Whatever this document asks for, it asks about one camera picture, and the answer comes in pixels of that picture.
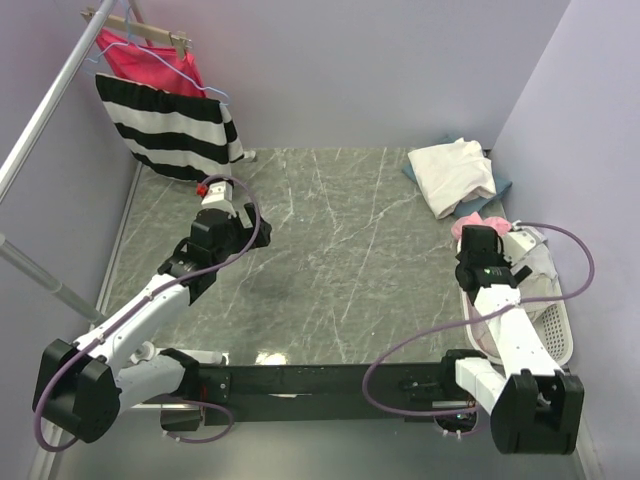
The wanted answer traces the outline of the pink t shirt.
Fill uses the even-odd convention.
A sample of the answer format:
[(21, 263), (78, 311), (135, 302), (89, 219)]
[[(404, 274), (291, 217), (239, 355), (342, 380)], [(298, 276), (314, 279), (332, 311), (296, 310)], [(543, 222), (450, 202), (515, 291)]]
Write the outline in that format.
[(487, 218), (482, 218), (478, 212), (473, 212), (471, 215), (457, 219), (451, 227), (451, 234), (455, 240), (461, 239), (462, 230), (465, 226), (491, 227), (500, 236), (506, 235), (512, 229), (512, 224), (502, 217), (490, 216)]

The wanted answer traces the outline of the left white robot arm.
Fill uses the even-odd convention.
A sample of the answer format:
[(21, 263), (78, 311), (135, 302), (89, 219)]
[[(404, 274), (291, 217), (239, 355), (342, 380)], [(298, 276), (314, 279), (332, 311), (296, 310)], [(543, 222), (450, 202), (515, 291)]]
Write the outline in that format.
[(166, 349), (137, 365), (133, 353), (164, 323), (176, 319), (214, 284), (220, 269), (271, 240), (271, 226), (257, 205), (244, 206), (251, 222), (237, 214), (203, 209), (173, 254), (146, 287), (107, 321), (73, 342), (56, 339), (44, 350), (32, 408), (39, 445), (51, 450), (42, 434), (49, 421), (92, 443), (126, 410), (157, 396), (179, 402), (200, 388), (197, 360)]

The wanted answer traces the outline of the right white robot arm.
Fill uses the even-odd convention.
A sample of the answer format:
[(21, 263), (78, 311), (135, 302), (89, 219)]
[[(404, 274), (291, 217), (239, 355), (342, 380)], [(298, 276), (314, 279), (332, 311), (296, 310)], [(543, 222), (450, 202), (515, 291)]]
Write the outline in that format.
[(495, 370), (482, 353), (449, 353), (439, 387), (452, 399), (471, 394), (489, 414), (501, 453), (570, 455), (584, 386), (578, 376), (562, 371), (523, 307), (520, 286), (532, 270), (515, 266), (517, 256), (508, 253), (516, 238), (489, 226), (463, 226), (455, 276), (477, 322), (487, 326), (503, 369)]

